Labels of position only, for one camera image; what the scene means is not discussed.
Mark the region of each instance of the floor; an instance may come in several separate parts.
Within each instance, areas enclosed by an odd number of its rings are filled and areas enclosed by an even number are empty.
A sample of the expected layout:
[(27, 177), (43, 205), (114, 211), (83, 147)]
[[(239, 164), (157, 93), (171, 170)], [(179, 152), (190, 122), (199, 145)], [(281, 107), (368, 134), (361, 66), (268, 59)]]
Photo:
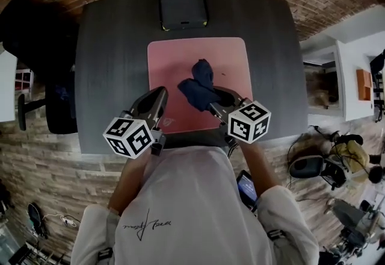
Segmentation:
[[(34, 95), (34, 99), (42, 95), (40, 92)], [(20, 131), (17, 121), (0, 123), (0, 172), (15, 205), (8, 218), (21, 234), (34, 242), (34, 238), (28, 235), (28, 203), (36, 202), (43, 214), (64, 213), (80, 220), (87, 205), (107, 204), (125, 159), (113, 154), (81, 154), (77, 134), (58, 136), (48, 131), (44, 107), (30, 113), (26, 122), (26, 131)], [(368, 153), (381, 152), (383, 123), (375, 124), (371, 118), (340, 123), (330, 121), (329, 117), (311, 116), (309, 122), (320, 123), (324, 133), (340, 130), (343, 133), (360, 134)], [(333, 194), (358, 204), (365, 187), (356, 191), (338, 190), (331, 193), (330, 187), (321, 178), (296, 181), (290, 187), (287, 154), (297, 138), (262, 142), (262, 146), (282, 183), (289, 186), (299, 200), (298, 204), (320, 246), (327, 246), (336, 241), (341, 226), (333, 215), (323, 214), (325, 199)], [(325, 152), (330, 149), (330, 143), (310, 127), (309, 133), (302, 135), (289, 156), (312, 145), (320, 146)], [(241, 169), (246, 169), (238, 150), (232, 154), (231, 162), (236, 175)], [(44, 243), (45, 248), (54, 250), (56, 255), (66, 254), (68, 258), (77, 228), (65, 227), (58, 216), (48, 216), (46, 225), (50, 234), (49, 240)]]

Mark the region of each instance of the pink mat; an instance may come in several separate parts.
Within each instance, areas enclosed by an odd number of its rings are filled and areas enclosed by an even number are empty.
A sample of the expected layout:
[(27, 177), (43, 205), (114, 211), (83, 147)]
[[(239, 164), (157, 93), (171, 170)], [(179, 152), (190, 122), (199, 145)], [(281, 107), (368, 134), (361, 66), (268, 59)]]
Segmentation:
[(159, 127), (165, 133), (218, 128), (208, 111), (192, 107), (177, 85), (192, 78), (191, 68), (205, 58), (214, 71), (214, 85), (253, 99), (246, 47), (241, 38), (194, 38), (152, 42), (148, 47), (150, 89), (165, 86), (168, 102)]

